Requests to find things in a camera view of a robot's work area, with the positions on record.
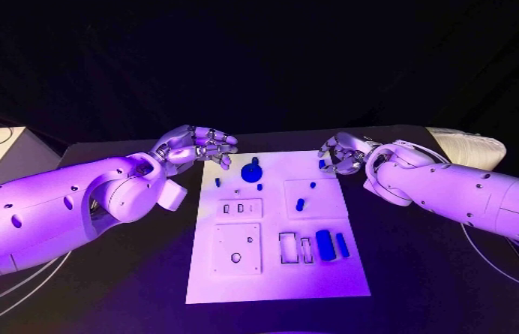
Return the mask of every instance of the white board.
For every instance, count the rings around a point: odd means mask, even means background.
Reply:
[[[241,178],[241,168],[252,157],[260,160],[263,177],[248,183]],[[369,296],[340,184],[335,174],[319,170],[317,151],[234,154],[231,159],[229,171],[216,163],[205,162],[186,303]],[[312,182],[316,182],[314,188],[310,188]],[[299,197],[304,197],[306,204],[300,212],[293,202]],[[254,203],[254,206],[245,206],[248,212],[231,212],[238,203]],[[226,204],[229,214],[224,212]],[[258,240],[247,225],[234,230],[237,227],[231,224],[257,224]],[[215,234],[224,226],[231,233]],[[320,230],[329,230],[335,240],[337,258],[332,261],[323,261],[319,256],[316,232]],[[281,233],[296,234],[299,263],[281,261]],[[340,256],[337,233],[345,237],[348,258]],[[245,236],[252,242],[245,243]],[[219,240],[228,241],[225,248]],[[309,249],[312,263],[304,260]]]

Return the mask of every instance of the small blue part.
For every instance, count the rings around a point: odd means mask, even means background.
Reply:
[[[346,246],[345,235],[339,233],[335,237],[337,238],[340,254],[343,255],[343,257],[349,257],[349,247]]]
[[[263,178],[263,167],[258,164],[258,158],[252,158],[252,163],[241,168],[241,178],[247,182],[257,182]]]
[[[335,260],[336,250],[333,249],[332,235],[329,230],[320,230],[316,233],[319,256],[323,261]]]
[[[297,205],[296,205],[296,210],[299,212],[303,211],[303,205],[306,204],[306,200],[304,199],[297,199]]]

